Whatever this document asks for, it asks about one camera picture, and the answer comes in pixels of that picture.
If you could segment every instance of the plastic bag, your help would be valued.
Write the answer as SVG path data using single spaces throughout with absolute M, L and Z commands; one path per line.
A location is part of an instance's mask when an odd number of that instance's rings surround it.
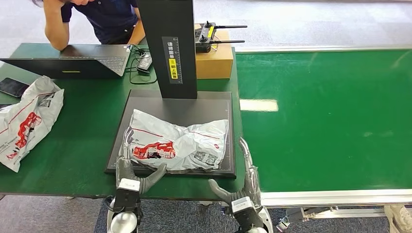
M 156 168 L 166 163 L 168 171 L 208 170 L 219 168 L 224 157 L 229 121 L 182 127 L 135 109 L 129 126 L 119 155 L 128 150 L 123 154 L 133 161 Z
M 18 172 L 20 161 L 52 129 L 63 106 L 64 89 L 42 76 L 21 101 L 0 110 L 0 162 Z

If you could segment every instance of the barcode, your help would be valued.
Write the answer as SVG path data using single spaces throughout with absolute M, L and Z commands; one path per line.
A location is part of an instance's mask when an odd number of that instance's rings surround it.
M 43 100 L 40 104 L 39 104 L 39 106 L 40 107 L 50 107 L 50 103 L 51 103 L 52 101 L 51 100 Z
M 206 159 L 206 163 L 210 164 L 210 165 L 213 165 L 213 164 L 215 164 L 215 161 L 216 161 L 217 158 L 218 158 L 217 156 L 215 156 L 213 154 L 209 154 L 209 156 Z
M 205 156 L 206 156 L 206 153 L 200 152 L 200 151 L 195 151 L 195 154 L 194 154 L 195 159 L 203 161 L 205 159 Z

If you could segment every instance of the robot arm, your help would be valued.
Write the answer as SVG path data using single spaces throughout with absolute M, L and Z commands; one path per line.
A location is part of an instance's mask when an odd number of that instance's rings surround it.
M 133 172 L 131 146 L 133 130 L 129 127 L 123 135 L 123 146 L 116 160 L 116 196 L 106 200 L 108 233 L 138 232 L 143 212 L 140 194 L 146 193 L 166 172 L 166 164 L 146 178 L 139 178 Z
M 257 167 L 253 166 L 249 147 L 240 138 L 240 147 L 245 159 L 244 187 L 236 193 L 219 187 L 215 180 L 209 180 L 212 191 L 231 208 L 231 214 L 239 223 L 236 233 L 273 233 L 273 225 L 266 207 L 261 205 Z

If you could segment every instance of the cardboard box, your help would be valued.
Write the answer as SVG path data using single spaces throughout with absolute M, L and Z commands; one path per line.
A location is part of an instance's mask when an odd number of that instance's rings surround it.
M 229 40 L 227 30 L 217 30 L 215 40 Z M 218 44 L 217 51 L 196 54 L 197 79 L 229 79 L 232 71 L 233 54 L 230 44 Z

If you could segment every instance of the gray carpet floor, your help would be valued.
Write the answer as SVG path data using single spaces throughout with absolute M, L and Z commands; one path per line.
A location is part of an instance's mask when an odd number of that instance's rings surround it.
M 217 203 L 209 206 L 194 201 L 144 200 L 144 218 L 140 233 L 232 233 L 238 229 L 235 219 L 221 213 Z M 284 209 L 270 209 L 276 225 Z M 102 205 L 94 233 L 106 233 L 107 208 Z M 385 218 L 315 219 L 291 224 L 287 233 L 387 233 Z
M 0 57 L 9 57 L 22 42 L 47 43 L 41 8 L 29 0 L 0 2 Z M 408 1 L 194 0 L 194 13 L 195 22 L 248 25 L 247 29 L 230 30 L 232 39 L 246 40 L 237 47 L 412 44 L 412 2 Z M 70 22 L 70 42 L 98 43 L 87 19 L 76 11 Z M 95 224 L 95 232 L 104 232 L 106 211 L 101 210 L 101 202 L 6 196 L 0 201 L 0 233 L 88 233 Z M 147 200 L 143 210 L 143 233 L 225 233 L 237 228 L 233 219 L 220 214 L 217 205 Z M 284 210 L 271 210 L 271 215 L 276 224 Z M 387 221 L 311 220 L 291 225 L 288 232 L 383 233 Z

